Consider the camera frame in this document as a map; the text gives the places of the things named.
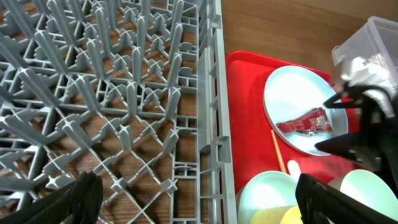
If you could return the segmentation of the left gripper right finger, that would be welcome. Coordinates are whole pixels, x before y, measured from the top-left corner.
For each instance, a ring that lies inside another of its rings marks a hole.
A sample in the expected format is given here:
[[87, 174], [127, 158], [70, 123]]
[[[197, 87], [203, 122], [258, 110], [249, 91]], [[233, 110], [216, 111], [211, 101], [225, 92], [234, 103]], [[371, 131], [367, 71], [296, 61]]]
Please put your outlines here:
[[303, 224], [397, 224], [310, 174], [300, 174], [295, 197]]

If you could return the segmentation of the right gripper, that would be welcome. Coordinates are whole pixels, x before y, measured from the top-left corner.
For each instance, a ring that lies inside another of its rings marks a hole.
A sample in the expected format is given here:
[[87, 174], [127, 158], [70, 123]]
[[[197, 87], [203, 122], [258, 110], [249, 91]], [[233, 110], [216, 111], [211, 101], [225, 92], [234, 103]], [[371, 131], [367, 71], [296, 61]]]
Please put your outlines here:
[[397, 114], [388, 117], [383, 110], [385, 106], [396, 108], [396, 101], [380, 86], [345, 84], [343, 91], [335, 93], [323, 105], [335, 109], [361, 108], [359, 133], [318, 142], [315, 147], [374, 171], [396, 190]]

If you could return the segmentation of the yellow plastic cup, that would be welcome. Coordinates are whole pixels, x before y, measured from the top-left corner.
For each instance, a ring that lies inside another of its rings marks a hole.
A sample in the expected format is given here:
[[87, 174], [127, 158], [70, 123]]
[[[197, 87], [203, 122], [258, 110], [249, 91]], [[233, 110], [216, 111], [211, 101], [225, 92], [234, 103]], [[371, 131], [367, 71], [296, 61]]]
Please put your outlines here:
[[303, 224], [303, 221], [299, 207], [294, 205], [259, 210], [250, 224]]

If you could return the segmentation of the mint green bowl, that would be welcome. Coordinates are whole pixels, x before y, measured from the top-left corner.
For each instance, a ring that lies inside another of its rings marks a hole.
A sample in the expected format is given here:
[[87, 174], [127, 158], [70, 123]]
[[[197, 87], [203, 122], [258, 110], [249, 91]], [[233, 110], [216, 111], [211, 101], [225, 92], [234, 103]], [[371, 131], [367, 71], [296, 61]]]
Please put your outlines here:
[[376, 174], [356, 169], [328, 184], [375, 211], [397, 220], [397, 197]]

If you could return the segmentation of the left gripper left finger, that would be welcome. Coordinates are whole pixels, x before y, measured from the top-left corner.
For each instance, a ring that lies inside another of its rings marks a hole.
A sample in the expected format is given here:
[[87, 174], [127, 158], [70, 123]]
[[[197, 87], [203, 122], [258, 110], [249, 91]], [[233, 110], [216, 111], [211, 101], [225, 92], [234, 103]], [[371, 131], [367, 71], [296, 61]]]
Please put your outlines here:
[[79, 178], [1, 219], [12, 224], [94, 224], [103, 202], [103, 181], [94, 172], [83, 172]]

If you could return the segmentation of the light blue plate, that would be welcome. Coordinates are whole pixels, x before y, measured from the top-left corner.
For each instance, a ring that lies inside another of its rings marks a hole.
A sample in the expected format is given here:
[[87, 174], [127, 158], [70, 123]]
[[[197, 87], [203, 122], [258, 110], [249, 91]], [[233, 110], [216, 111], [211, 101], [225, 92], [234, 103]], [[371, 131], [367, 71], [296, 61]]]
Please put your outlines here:
[[[262, 100], [264, 112], [275, 134], [288, 146], [312, 156], [327, 156], [315, 147], [316, 143], [346, 134], [349, 129], [344, 109], [329, 109], [323, 105], [335, 93], [327, 81], [309, 69], [293, 65], [280, 67], [266, 80]], [[330, 132], [308, 136], [296, 131], [283, 133], [276, 126], [319, 107], [325, 109], [332, 127]]]

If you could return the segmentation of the red snack wrapper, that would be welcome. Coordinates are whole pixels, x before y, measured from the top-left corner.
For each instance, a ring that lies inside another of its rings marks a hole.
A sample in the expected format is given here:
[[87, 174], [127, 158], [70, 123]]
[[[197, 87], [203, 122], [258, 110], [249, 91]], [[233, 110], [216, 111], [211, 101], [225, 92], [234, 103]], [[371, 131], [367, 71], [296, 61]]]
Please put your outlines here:
[[296, 119], [284, 123], [277, 123], [276, 126], [283, 133], [296, 131], [302, 134], [313, 134], [330, 132], [333, 130], [326, 111], [322, 107], [314, 108]]

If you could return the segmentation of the light blue bowl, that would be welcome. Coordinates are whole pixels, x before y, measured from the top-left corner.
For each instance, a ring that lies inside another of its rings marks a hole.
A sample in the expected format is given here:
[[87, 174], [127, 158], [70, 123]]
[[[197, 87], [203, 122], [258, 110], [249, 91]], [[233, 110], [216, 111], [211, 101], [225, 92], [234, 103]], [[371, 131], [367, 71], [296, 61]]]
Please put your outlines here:
[[253, 177], [236, 194], [238, 223], [250, 223], [258, 211], [297, 205], [297, 181], [280, 171], [265, 171]]

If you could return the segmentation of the wooden chopstick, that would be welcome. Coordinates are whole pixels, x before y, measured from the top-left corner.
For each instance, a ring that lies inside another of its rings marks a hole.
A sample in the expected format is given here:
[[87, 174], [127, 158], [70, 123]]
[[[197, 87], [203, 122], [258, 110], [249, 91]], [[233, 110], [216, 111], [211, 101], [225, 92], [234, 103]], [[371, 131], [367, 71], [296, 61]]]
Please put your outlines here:
[[281, 154], [278, 142], [277, 142], [277, 138], [276, 138], [276, 135], [275, 135], [275, 132], [274, 132], [273, 129], [271, 130], [271, 135], [272, 135], [272, 140], [273, 140], [273, 143], [274, 143], [275, 153], [277, 155], [277, 160], [278, 160], [278, 163], [279, 163], [280, 170], [283, 173], [286, 174], [287, 171], [286, 171], [286, 168], [285, 168], [284, 160], [283, 160], [283, 157], [282, 157], [282, 154]]

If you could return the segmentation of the white tissue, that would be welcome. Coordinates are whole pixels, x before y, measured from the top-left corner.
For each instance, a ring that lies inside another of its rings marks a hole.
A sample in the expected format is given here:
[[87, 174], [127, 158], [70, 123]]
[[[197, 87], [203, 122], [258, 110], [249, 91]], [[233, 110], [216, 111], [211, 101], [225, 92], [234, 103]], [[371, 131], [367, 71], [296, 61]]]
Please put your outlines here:
[[397, 82], [387, 66], [382, 54], [374, 54], [368, 59], [355, 57], [352, 60], [344, 58], [340, 63], [338, 77], [349, 86], [375, 85], [386, 87], [388, 90], [397, 89]]

